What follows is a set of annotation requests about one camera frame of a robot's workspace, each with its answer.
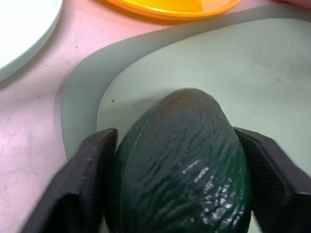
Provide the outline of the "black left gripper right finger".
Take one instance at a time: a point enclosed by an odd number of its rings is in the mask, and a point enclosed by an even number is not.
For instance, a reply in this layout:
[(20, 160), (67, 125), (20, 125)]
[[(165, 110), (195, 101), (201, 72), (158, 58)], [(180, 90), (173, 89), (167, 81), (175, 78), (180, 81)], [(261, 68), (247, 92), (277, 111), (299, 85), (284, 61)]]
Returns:
[(263, 233), (311, 231), (311, 179), (271, 138), (235, 128), (253, 187), (252, 210)]

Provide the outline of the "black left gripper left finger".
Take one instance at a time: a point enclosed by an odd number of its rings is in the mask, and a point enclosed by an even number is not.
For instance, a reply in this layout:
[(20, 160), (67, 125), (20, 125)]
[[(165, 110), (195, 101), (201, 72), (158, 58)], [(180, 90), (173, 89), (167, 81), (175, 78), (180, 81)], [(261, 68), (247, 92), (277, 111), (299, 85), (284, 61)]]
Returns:
[(86, 138), (57, 172), (22, 228), (23, 233), (97, 233), (104, 216), (106, 172), (118, 131)]

